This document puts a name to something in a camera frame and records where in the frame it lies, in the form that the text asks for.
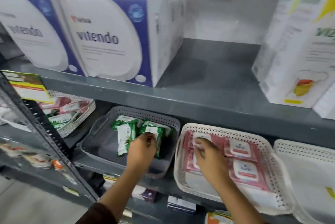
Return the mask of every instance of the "white box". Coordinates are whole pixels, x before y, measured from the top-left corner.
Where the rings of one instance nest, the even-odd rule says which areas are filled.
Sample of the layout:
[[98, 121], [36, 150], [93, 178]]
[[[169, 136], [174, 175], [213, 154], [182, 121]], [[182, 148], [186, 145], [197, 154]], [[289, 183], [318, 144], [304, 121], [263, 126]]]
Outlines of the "white box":
[[317, 101], [313, 110], [322, 118], [335, 120], [335, 84]]
[[61, 0], [88, 75], [155, 87], [183, 38], [185, 0]]
[[36, 67], [85, 76], [57, 0], [0, 0], [0, 21]]
[[258, 81], [263, 81], [266, 78], [277, 53], [275, 47], [298, 1], [278, 1], [270, 26], [251, 68]]
[[335, 0], [299, 0], [260, 87], [271, 103], [311, 108], [335, 81]]

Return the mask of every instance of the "gray basket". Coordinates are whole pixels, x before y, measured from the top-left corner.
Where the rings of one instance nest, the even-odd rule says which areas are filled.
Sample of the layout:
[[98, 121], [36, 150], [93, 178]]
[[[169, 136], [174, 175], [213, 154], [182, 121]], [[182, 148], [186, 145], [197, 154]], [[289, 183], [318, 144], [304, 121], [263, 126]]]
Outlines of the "gray basket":
[[118, 157], [118, 133], [111, 129], [111, 123], [119, 115], [131, 116], [151, 121], [174, 128], [173, 135], [161, 142], [161, 159], [154, 158], [146, 176], [161, 179], [165, 176], [176, 150], [180, 122], [172, 117], [123, 106], [113, 107], [106, 115], [100, 117], [92, 126], [88, 135], [81, 142], [80, 147], [91, 158], [107, 163], [120, 169], [127, 165], [127, 155]]

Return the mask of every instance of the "person's left hand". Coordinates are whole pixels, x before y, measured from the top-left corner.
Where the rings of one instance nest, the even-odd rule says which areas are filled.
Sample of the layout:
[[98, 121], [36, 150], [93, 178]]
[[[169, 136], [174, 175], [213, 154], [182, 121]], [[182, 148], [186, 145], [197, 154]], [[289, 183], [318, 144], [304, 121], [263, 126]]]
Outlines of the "person's left hand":
[[143, 133], [130, 142], [126, 169], [142, 176], [148, 170], [156, 150], [155, 136], [150, 132]]

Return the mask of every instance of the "green packet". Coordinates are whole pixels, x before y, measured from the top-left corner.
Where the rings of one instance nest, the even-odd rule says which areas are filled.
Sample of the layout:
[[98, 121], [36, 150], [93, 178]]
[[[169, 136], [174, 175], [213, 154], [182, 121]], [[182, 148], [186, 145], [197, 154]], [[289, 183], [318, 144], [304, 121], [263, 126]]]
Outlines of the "green packet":
[[142, 120], [138, 118], [134, 118], [131, 116], [125, 116], [125, 115], [119, 115], [119, 117], [114, 120], [114, 122], [111, 123], [111, 128], [116, 130], [119, 125], [123, 125], [124, 123], [127, 123], [129, 121], [137, 120], [137, 127], [140, 128], [142, 124]]
[[152, 134], [155, 135], [156, 138], [156, 146], [157, 146], [157, 151], [156, 151], [156, 158], [160, 159], [159, 152], [161, 150], [161, 142], [162, 142], [162, 137], [165, 134], [165, 128], [162, 127], [155, 127], [150, 124], [144, 125], [140, 129], [140, 134], [143, 134], [145, 132], [151, 132]]
[[128, 153], [130, 142], [136, 138], [136, 126], [138, 120], [132, 120], [124, 122], [122, 125], [117, 127], [118, 130], [118, 156], [122, 156]]
[[172, 135], [173, 130], [174, 130], [173, 128], [171, 128], [171, 127], [169, 127], [169, 126], [167, 126], [167, 125], [162, 125], [162, 124], [159, 124], [159, 123], [150, 121], [150, 120], [148, 120], [148, 119], [146, 119], [146, 120], [144, 121], [144, 123], [142, 124], [142, 126], [146, 126], [146, 125], [165, 128], [165, 136], [166, 136], [166, 137], [169, 137], [170, 135]]

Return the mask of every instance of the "forearm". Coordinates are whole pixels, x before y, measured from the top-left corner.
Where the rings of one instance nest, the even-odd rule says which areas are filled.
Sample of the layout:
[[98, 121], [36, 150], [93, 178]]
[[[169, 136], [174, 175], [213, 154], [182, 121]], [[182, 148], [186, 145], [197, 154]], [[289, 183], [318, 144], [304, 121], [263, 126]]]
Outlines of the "forearm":
[[126, 169], [98, 201], [111, 210], [117, 222], [141, 176], [136, 170]]
[[235, 224], [265, 224], [255, 207], [248, 201], [230, 178], [224, 178], [214, 186]]

